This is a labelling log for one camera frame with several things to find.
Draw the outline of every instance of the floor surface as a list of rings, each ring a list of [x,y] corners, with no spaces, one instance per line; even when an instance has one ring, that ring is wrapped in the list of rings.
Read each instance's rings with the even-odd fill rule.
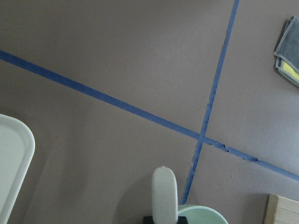
[[[174,171],[179,202],[187,192],[186,203],[214,208],[230,224],[262,224],[268,194],[298,201],[299,89],[275,71],[273,56],[298,7],[2,3],[0,113],[36,140],[8,223],[141,223],[159,166]]]

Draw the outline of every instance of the black base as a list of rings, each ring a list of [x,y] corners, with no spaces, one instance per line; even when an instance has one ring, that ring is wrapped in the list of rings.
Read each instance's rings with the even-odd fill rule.
[[[143,217],[143,224],[155,224],[153,220],[153,216]],[[188,224],[187,218],[185,216],[179,216],[177,224]]]

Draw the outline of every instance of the blue painter's tape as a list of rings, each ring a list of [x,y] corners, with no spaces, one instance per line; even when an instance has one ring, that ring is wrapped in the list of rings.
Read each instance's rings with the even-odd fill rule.
[[[190,191],[190,188],[191,188],[191,185],[192,185],[192,181],[193,181],[193,177],[194,177],[195,170],[196,170],[196,167],[197,167],[200,151],[201,151],[202,144],[204,142],[204,138],[205,138],[205,135],[206,135],[207,125],[209,123],[209,119],[210,119],[210,116],[211,116],[213,102],[214,102],[214,99],[215,99],[217,86],[218,86],[218,83],[219,83],[219,78],[220,78],[220,74],[221,74],[221,71],[222,71],[225,54],[226,54],[226,51],[227,51],[227,48],[228,48],[230,35],[232,33],[232,29],[233,29],[233,25],[234,25],[234,21],[235,21],[235,15],[237,13],[238,5],[239,5],[239,0],[235,0],[234,6],[233,6],[233,9],[232,9],[232,13],[230,15],[230,19],[229,19],[229,22],[228,22],[226,38],[225,38],[225,41],[224,41],[224,44],[223,44],[223,47],[222,47],[222,50],[221,50],[221,53],[220,53],[220,57],[219,57],[218,65],[217,65],[217,70],[216,70],[216,73],[215,73],[213,86],[212,86],[210,97],[209,97],[209,102],[208,102],[207,107],[206,107],[206,114],[204,116],[204,121],[202,123],[201,131],[200,131],[199,138],[198,138],[198,142],[197,142],[196,149],[195,149],[195,152],[194,152],[194,157],[193,157],[193,160],[192,160],[192,165],[190,167],[190,171],[189,171],[189,174],[188,174],[186,186],[185,186],[185,189],[184,189],[184,192],[183,192],[181,204],[186,203],[188,195],[189,195],[189,191]]]
[[[291,178],[293,180],[299,181],[299,176],[298,175],[293,174],[293,173],[291,173],[289,171],[286,171],[285,169],[282,169],[282,168],[279,168],[277,166],[274,166],[274,165],[272,165],[270,163],[267,163],[265,161],[259,160],[258,158],[254,157],[252,155],[248,155],[246,153],[243,153],[243,152],[241,152],[241,151],[239,151],[237,149],[231,148],[231,147],[226,147],[224,144],[222,144],[220,142],[217,142],[217,141],[215,141],[213,139],[207,138],[207,137],[205,137],[205,141],[204,142],[206,144],[208,144],[208,145],[212,145],[212,146],[214,146],[214,147],[216,147],[218,149],[221,149],[224,152],[228,152],[228,153],[233,154],[235,156],[238,156],[238,157],[240,157],[240,158],[242,158],[244,160],[248,160],[248,161],[253,162],[253,163],[257,164],[257,165],[260,165],[260,166],[262,166],[262,167],[264,167],[266,169],[269,169],[269,170],[272,170],[272,171],[274,171],[276,173],[279,173],[279,174],[281,174],[283,176],[286,176],[286,177],[289,177],[289,178]]]
[[[138,116],[140,116],[142,118],[145,118],[147,120],[153,121],[153,122],[155,122],[157,124],[160,124],[160,125],[162,125],[164,127],[167,127],[167,128],[169,128],[171,130],[174,130],[174,131],[177,131],[177,132],[179,132],[181,134],[184,134],[186,136],[189,136],[191,138],[198,139],[198,137],[199,137],[199,134],[196,133],[196,132],[194,132],[194,131],[192,131],[192,130],[189,130],[189,129],[185,128],[185,127],[182,127],[180,125],[172,123],[172,122],[170,122],[168,120],[165,120],[165,119],[163,119],[161,117],[158,117],[158,116],[156,116],[154,114],[151,114],[149,112],[141,110],[141,109],[139,109],[139,108],[137,108],[135,106],[132,106],[130,104],[127,104],[127,103],[125,103],[125,102],[123,102],[123,101],[121,101],[119,99],[113,98],[113,97],[111,97],[111,96],[109,96],[109,95],[107,95],[105,93],[102,93],[102,92],[97,91],[95,89],[92,89],[92,88],[90,88],[90,87],[88,87],[86,85],[83,85],[83,84],[78,83],[76,81],[73,81],[73,80],[71,80],[69,78],[61,76],[61,75],[59,75],[59,74],[57,74],[55,72],[52,72],[52,71],[47,70],[47,69],[44,69],[44,68],[42,68],[40,66],[37,66],[37,65],[35,65],[33,63],[27,62],[27,61],[25,61],[25,60],[23,60],[21,58],[18,58],[16,56],[11,55],[11,54],[9,54],[7,52],[4,52],[2,50],[0,50],[0,59],[3,60],[3,61],[6,61],[8,63],[11,63],[13,65],[16,65],[16,66],[18,66],[20,68],[23,68],[23,69],[26,69],[26,70],[31,71],[33,73],[36,73],[36,74],[38,74],[38,75],[40,75],[42,77],[45,77],[47,79],[50,79],[50,80],[54,81],[54,82],[57,82],[59,84],[62,84],[62,85],[67,86],[67,87],[70,87],[70,88],[72,88],[74,90],[77,90],[79,92],[82,92],[82,93],[84,93],[86,95],[89,95],[91,97],[94,97],[94,98],[97,98],[99,100],[102,100],[102,101],[104,101],[106,103],[114,105],[114,106],[116,106],[118,108],[121,108],[121,109],[123,109],[125,111],[128,111],[128,112],[131,112],[133,114],[136,114],[136,115],[138,115]]]

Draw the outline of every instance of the gray towel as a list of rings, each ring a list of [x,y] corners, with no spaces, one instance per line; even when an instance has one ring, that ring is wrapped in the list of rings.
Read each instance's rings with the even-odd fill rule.
[[[276,51],[275,67],[281,75],[299,86],[299,18],[291,17]]]
[[[299,18],[292,16],[286,25],[284,35],[274,52],[299,73]]]

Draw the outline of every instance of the blue tape line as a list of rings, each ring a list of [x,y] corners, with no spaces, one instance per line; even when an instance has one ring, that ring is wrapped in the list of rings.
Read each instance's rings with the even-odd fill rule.
[[[90,88],[90,87],[88,87],[86,85],[83,85],[81,83],[73,81],[73,80],[71,80],[69,78],[63,77],[63,76],[61,76],[61,75],[59,75],[59,74],[57,74],[55,72],[52,72],[52,71],[47,70],[47,69],[44,69],[44,68],[42,68],[40,66],[37,66],[37,65],[35,65],[33,63],[27,62],[27,61],[25,61],[25,60],[23,60],[23,59],[21,59],[19,57],[11,55],[11,54],[9,54],[7,52],[4,52],[2,50],[0,50],[0,59],[3,60],[3,61],[6,61],[8,63],[11,63],[13,65],[16,65],[16,66],[18,66],[20,68],[23,68],[23,69],[26,69],[26,70],[31,71],[33,73],[36,73],[36,74],[38,74],[38,75],[40,75],[42,77],[45,77],[47,79],[50,79],[50,80],[54,81],[54,82],[57,82],[59,84],[62,84],[62,85],[67,86],[67,87],[70,87],[70,88],[72,88],[74,90],[77,90],[79,92],[82,92],[82,93],[84,93],[86,95],[89,95],[91,97],[94,97],[94,98],[97,98],[99,100],[102,100],[102,101],[104,101],[106,103],[114,105],[114,106],[116,106],[118,108],[121,108],[121,109],[123,109],[125,111],[128,111],[128,112],[131,112],[133,114],[136,114],[136,115],[138,115],[138,116],[140,116],[142,118],[145,118],[147,120],[153,121],[153,122],[155,122],[157,124],[160,124],[160,125],[162,125],[164,127],[167,127],[167,128],[169,128],[171,130],[174,130],[176,132],[179,132],[179,133],[184,134],[186,136],[189,136],[191,138],[198,139],[198,137],[199,137],[199,134],[196,133],[196,132],[194,132],[194,131],[192,131],[192,130],[189,130],[189,129],[185,128],[185,127],[182,127],[180,125],[172,123],[172,122],[170,122],[168,120],[165,120],[165,119],[163,119],[161,117],[158,117],[158,116],[156,116],[154,114],[151,114],[149,112],[141,110],[141,109],[139,109],[139,108],[137,108],[135,106],[132,106],[132,105],[130,105],[128,103],[125,103],[125,102],[123,102],[123,101],[121,101],[119,99],[113,98],[113,97],[111,97],[111,96],[109,96],[109,95],[107,95],[105,93],[102,93],[100,91],[92,89],[92,88]]]
[[[226,54],[226,51],[227,51],[227,48],[228,48],[230,35],[232,33],[232,29],[233,29],[233,25],[234,25],[234,21],[235,21],[235,15],[237,13],[238,4],[239,4],[239,0],[235,0],[234,6],[233,6],[233,9],[232,9],[232,13],[230,15],[230,19],[229,19],[229,22],[228,22],[226,38],[225,38],[225,41],[224,41],[224,44],[223,44],[223,47],[222,47],[222,50],[221,50],[221,53],[220,53],[220,57],[219,57],[218,65],[217,65],[217,70],[216,70],[216,73],[215,73],[213,86],[212,86],[210,97],[209,97],[209,102],[208,102],[207,107],[206,107],[206,114],[205,114],[205,117],[204,117],[204,121],[203,121],[203,124],[202,124],[202,127],[201,127],[200,134],[199,134],[198,142],[197,142],[196,149],[195,149],[195,152],[194,152],[194,157],[193,157],[193,160],[192,160],[192,165],[190,167],[190,171],[189,171],[188,178],[187,178],[187,181],[186,181],[185,189],[184,189],[184,192],[183,192],[181,204],[186,203],[188,195],[189,195],[189,191],[190,191],[190,188],[191,188],[191,185],[192,185],[192,182],[193,182],[193,177],[194,177],[195,170],[196,170],[196,167],[197,167],[197,163],[198,163],[198,160],[199,160],[200,151],[201,151],[202,144],[204,142],[204,138],[205,138],[205,135],[206,135],[207,125],[209,123],[209,119],[210,119],[210,116],[211,116],[213,102],[214,102],[214,99],[215,99],[217,86],[218,86],[218,83],[219,83],[219,78],[220,78],[221,70],[222,70],[223,63],[224,63],[225,54]]]
[[[224,144],[218,142],[218,141],[215,141],[213,139],[210,139],[210,138],[207,138],[205,137],[205,143],[208,144],[208,145],[212,145],[218,149],[221,149],[222,151],[224,152],[227,152],[227,153],[230,153],[230,154],[233,154],[235,156],[238,156],[244,160],[248,160],[250,162],[253,162],[257,165],[260,165],[266,169],[269,169],[269,170],[272,170],[278,174],[281,174],[283,176],[286,176],[286,177],[289,177],[293,180],[296,180],[296,181],[299,181],[299,176],[296,175],[296,174],[293,174],[289,171],[286,171],[285,169],[282,169],[282,168],[279,168],[277,166],[274,166],[270,163],[267,163],[265,161],[262,161],[262,160],[259,160],[258,158],[252,156],[252,155],[248,155],[246,153],[243,153],[237,149],[234,149],[234,148],[231,148],[231,147],[226,147]]]

